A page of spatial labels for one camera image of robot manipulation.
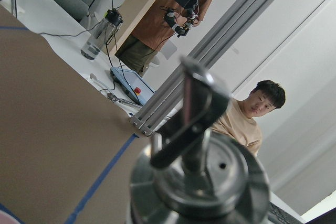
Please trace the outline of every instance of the blue device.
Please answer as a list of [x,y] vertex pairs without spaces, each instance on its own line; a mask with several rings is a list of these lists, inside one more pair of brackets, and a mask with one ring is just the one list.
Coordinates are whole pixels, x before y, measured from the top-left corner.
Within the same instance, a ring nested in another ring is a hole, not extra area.
[[[133,70],[112,67],[110,74],[114,81],[120,84],[125,94],[139,105],[145,105],[155,93],[141,76]],[[140,94],[136,94],[136,88],[141,90]]]

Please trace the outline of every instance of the bolt hole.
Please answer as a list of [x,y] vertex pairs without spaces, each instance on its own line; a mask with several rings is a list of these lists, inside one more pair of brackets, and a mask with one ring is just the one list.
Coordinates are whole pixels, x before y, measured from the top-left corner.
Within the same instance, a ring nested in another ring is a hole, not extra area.
[[220,169],[225,169],[225,168],[226,168],[226,164],[224,164],[224,163],[220,163],[220,164],[219,164],[219,167],[220,167]]

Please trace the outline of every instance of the cardboard surface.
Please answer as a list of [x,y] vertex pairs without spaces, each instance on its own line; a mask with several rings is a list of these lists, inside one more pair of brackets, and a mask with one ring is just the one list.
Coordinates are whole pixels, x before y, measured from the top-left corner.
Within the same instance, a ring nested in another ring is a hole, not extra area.
[[[1,27],[24,27],[1,6],[0,16]],[[42,36],[1,28],[0,42],[0,203],[27,224],[64,223],[136,129]],[[141,136],[125,151],[82,212],[97,220],[87,223],[123,223],[131,168],[148,143]]]

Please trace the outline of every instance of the olive shorts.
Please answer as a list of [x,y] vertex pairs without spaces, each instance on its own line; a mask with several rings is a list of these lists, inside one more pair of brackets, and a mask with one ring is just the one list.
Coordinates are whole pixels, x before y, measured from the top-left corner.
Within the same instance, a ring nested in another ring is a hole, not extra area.
[[130,35],[115,53],[127,67],[143,76],[157,51]]

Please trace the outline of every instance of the person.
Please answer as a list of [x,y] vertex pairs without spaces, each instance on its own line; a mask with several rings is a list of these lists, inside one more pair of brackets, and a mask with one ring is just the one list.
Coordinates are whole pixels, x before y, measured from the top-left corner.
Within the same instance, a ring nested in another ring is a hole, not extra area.
[[[194,27],[203,20],[211,1],[199,0]],[[154,56],[175,33],[163,19],[167,7],[174,9],[177,24],[183,26],[187,21],[186,11],[175,0],[156,0],[115,54],[141,76]]]
[[281,108],[285,100],[285,91],[278,83],[261,81],[245,100],[238,101],[232,98],[226,112],[211,129],[232,137],[257,156],[263,136],[253,118]]

